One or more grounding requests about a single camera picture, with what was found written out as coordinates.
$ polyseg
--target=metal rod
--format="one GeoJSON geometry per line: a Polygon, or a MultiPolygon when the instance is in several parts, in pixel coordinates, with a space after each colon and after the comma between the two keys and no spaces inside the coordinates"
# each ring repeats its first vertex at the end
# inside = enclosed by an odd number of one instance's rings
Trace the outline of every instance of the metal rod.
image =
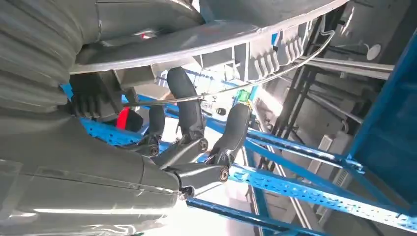
{"type": "Polygon", "coordinates": [[[328,70],[346,72],[349,74],[368,76],[371,78],[376,78],[376,79],[381,79],[381,80],[387,80],[390,75],[389,72],[381,72],[381,71],[376,71],[376,70],[362,69],[362,68],[356,68],[356,67],[351,67],[351,66],[329,64],[329,63],[316,62],[316,61],[309,61],[308,65],[316,66],[316,67],[320,67],[320,68],[328,69],[328,70]]]}
{"type": "Polygon", "coordinates": [[[308,100],[310,100],[311,102],[313,102],[314,104],[316,104],[317,106],[321,107],[323,110],[327,111],[330,115],[332,115],[335,119],[337,119],[340,122],[343,122],[344,119],[342,117],[340,117],[338,114],[336,114],[335,112],[333,112],[332,110],[330,110],[328,107],[326,107],[325,105],[321,104],[320,102],[312,99],[309,95],[307,95],[306,97],[308,100]]]}
{"type": "Polygon", "coordinates": [[[316,79],[317,72],[315,70],[309,70],[307,74],[307,78],[305,81],[305,85],[303,87],[303,91],[301,96],[298,100],[294,113],[291,117],[290,123],[288,124],[287,130],[284,133],[283,138],[287,139],[290,136],[291,131],[293,130],[294,124],[296,123],[297,117],[299,112],[301,111],[302,105],[304,103],[305,97],[307,96],[308,91],[310,90],[311,85],[313,84],[314,80],[316,79]]]}
{"type": "MultiPolygon", "coordinates": [[[[306,58],[305,56],[301,56],[298,59],[304,60],[305,58],[306,58]]],[[[367,62],[351,61],[351,60],[313,58],[311,61],[324,62],[324,63],[336,64],[336,65],[345,65],[345,66],[351,66],[351,67],[368,69],[368,70],[379,70],[379,71],[388,72],[388,73],[391,73],[394,70],[394,65],[367,63],[367,62]]]]}
{"type": "MultiPolygon", "coordinates": [[[[260,129],[262,132],[266,132],[268,129],[267,129],[267,127],[265,126],[264,121],[261,119],[261,116],[259,115],[258,109],[257,109],[257,108],[256,108],[256,106],[252,103],[252,101],[249,101],[249,104],[250,104],[250,105],[251,105],[251,107],[252,107],[252,111],[253,111],[253,113],[254,113],[254,115],[255,115],[256,119],[259,121],[259,129],[260,129]]],[[[273,149],[271,146],[269,146],[269,145],[268,145],[268,146],[267,146],[267,148],[268,148],[268,150],[269,150],[270,152],[275,153],[274,149],[273,149]]],[[[276,165],[276,169],[277,169],[278,174],[279,174],[280,176],[286,177],[287,175],[285,174],[284,168],[283,168],[281,165],[278,165],[278,164],[276,164],[276,163],[275,163],[275,165],[276,165]]],[[[306,214],[305,214],[304,210],[302,209],[302,207],[301,207],[301,205],[300,205],[299,200],[298,200],[298,199],[296,199],[296,198],[290,197],[290,201],[291,201],[291,204],[292,204],[292,205],[293,205],[293,207],[294,207],[294,210],[296,211],[296,214],[297,214],[297,216],[298,216],[298,218],[299,218],[299,220],[300,220],[301,225],[302,225],[304,228],[307,228],[307,229],[312,230],[312,229],[313,229],[313,227],[311,226],[311,223],[310,223],[309,219],[307,218],[307,216],[306,216],[306,214]]]]}
{"type": "Polygon", "coordinates": [[[343,111],[338,106],[334,105],[333,103],[331,103],[330,101],[327,101],[324,98],[321,98],[321,97],[319,97],[317,95],[314,95],[314,94],[310,94],[310,99],[313,99],[313,100],[316,100],[316,101],[319,101],[319,102],[322,102],[322,103],[326,104],[327,106],[329,106],[329,107],[337,110],[338,112],[344,114],[345,116],[350,117],[351,119],[355,120],[359,124],[362,124],[363,123],[363,119],[362,118],[359,118],[359,117],[357,117],[357,116],[355,116],[355,115],[353,115],[353,114],[351,114],[349,112],[343,111]]]}
{"type": "Polygon", "coordinates": [[[228,206],[223,206],[223,205],[219,205],[215,203],[210,203],[201,199],[196,199],[196,198],[188,199],[187,205],[190,207],[195,207],[195,208],[207,210],[210,212],[214,212],[219,215],[229,217],[229,218],[238,220],[243,223],[262,227],[264,229],[268,229],[272,231],[285,232],[285,231],[291,230],[297,233],[302,233],[303,235],[311,235],[311,236],[324,236],[325,235],[321,232],[298,228],[297,226],[284,223],[281,221],[277,221],[277,220],[272,220],[268,217],[254,215],[246,211],[237,210],[228,206]]]}
{"type": "Polygon", "coordinates": [[[293,65],[293,66],[289,67],[288,69],[285,69],[281,72],[274,73],[274,74],[272,74],[272,75],[270,75],[270,76],[268,76],[264,79],[258,80],[256,82],[246,84],[246,85],[242,85],[242,86],[238,86],[238,87],[234,87],[234,88],[229,88],[229,89],[217,91],[217,92],[213,92],[213,93],[204,93],[204,94],[185,97],[185,98],[170,99],[170,100],[159,100],[159,101],[153,101],[153,102],[126,103],[125,106],[128,106],[128,107],[155,106],[155,105],[165,105],[165,104],[171,104],[171,103],[177,103],[177,102],[193,101],[193,100],[198,100],[198,99],[204,99],[205,97],[212,97],[212,96],[215,96],[215,95],[218,95],[218,94],[228,93],[228,92],[241,90],[241,89],[245,89],[245,88],[251,88],[253,86],[264,84],[266,82],[269,82],[271,80],[279,78],[280,76],[282,76],[284,74],[287,74],[288,72],[290,72],[294,69],[302,67],[303,65],[307,64],[311,59],[313,59],[318,54],[320,54],[326,48],[326,46],[330,43],[330,41],[333,38],[335,32],[334,32],[334,30],[330,30],[330,31],[322,32],[321,34],[323,36],[328,36],[327,40],[317,51],[315,51],[313,54],[311,54],[306,60],[304,60],[303,62],[301,62],[299,64],[293,65]]]}
{"type": "MultiPolygon", "coordinates": [[[[255,163],[254,163],[255,161],[254,161],[253,155],[249,157],[245,148],[242,148],[242,155],[243,155],[243,162],[245,163],[246,166],[255,167],[255,163]]],[[[255,214],[261,215],[264,217],[269,217],[269,212],[268,212],[265,196],[263,194],[264,192],[262,191],[262,189],[259,189],[259,188],[255,189],[253,186],[249,185],[249,195],[252,201],[255,214]]],[[[258,227],[257,230],[258,230],[259,236],[268,235],[267,232],[264,233],[265,229],[258,227]]]]}

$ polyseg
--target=pipe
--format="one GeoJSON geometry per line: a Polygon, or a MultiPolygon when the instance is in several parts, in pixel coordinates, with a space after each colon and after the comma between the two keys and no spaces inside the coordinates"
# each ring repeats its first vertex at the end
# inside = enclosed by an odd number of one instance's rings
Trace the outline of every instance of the pipe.
{"type": "MultiPolygon", "coordinates": [[[[265,126],[264,121],[261,119],[261,116],[259,115],[258,109],[256,108],[256,106],[253,104],[252,101],[248,101],[248,102],[249,102],[250,106],[252,107],[252,111],[253,111],[256,119],[259,121],[259,129],[260,129],[260,131],[267,132],[268,131],[268,128],[265,126]]],[[[267,146],[267,149],[270,152],[275,153],[275,150],[271,146],[267,146]]],[[[285,174],[284,168],[281,165],[278,165],[275,162],[274,162],[274,165],[276,165],[276,169],[277,169],[278,174],[280,176],[287,177],[287,175],[285,174]]],[[[301,225],[304,228],[307,228],[307,229],[312,230],[313,227],[312,227],[310,221],[308,220],[308,218],[307,218],[304,210],[302,209],[299,200],[297,198],[290,197],[290,201],[291,201],[291,203],[292,203],[292,205],[293,205],[293,207],[294,207],[294,209],[296,211],[296,214],[297,214],[297,216],[298,216],[298,218],[300,220],[301,225]]]]}
{"type": "Polygon", "coordinates": [[[345,116],[347,116],[347,117],[349,117],[349,118],[351,118],[351,119],[355,120],[355,121],[356,121],[356,122],[358,122],[359,124],[362,124],[362,123],[363,123],[363,119],[362,119],[362,118],[359,118],[359,117],[357,117],[357,116],[355,116],[355,115],[353,115],[353,114],[351,114],[351,113],[349,113],[349,112],[345,112],[345,111],[343,111],[343,110],[342,110],[342,109],[340,109],[338,106],[334,105],[332,102],[327,101],[327,100],[326,100],[326,99],[324,99],[324,98],[321,98],[321,97],[319,97],[319,96],[317,96],[317,95],[314,95],[314,94],[310,94],[310,99],[313,99],[313,100],[316,100],[316,101],[319,101],[319,102],[322,102],[322,103],[326,104],[327,106],[329,106],[329,107],[331,107],[331,108],[333,108],[333,109],[337,110],[338,112],[340,112],[340,113],[344,114],[345,116]]]}
{"type": "MultiPolygon", "coordinates": [[[[304,60],[306,57],[301,56],[298,60],[304,60]]],[[[383,72],[391,73],[394,70],[394,65],[387,65],[387,64],[376,64],[376,63],[367,63],[367,62],[360,62],[360,61],[351,61],[351,60],[336,60],[336,59],[329,59],[329,58],[313,58],[311,61],[314,62],[323,62],[328,64],[336,64],[336,65],[345,65],[351,66],[361,69],[368,69],[368,70],[380,70],[383,72]]]]}

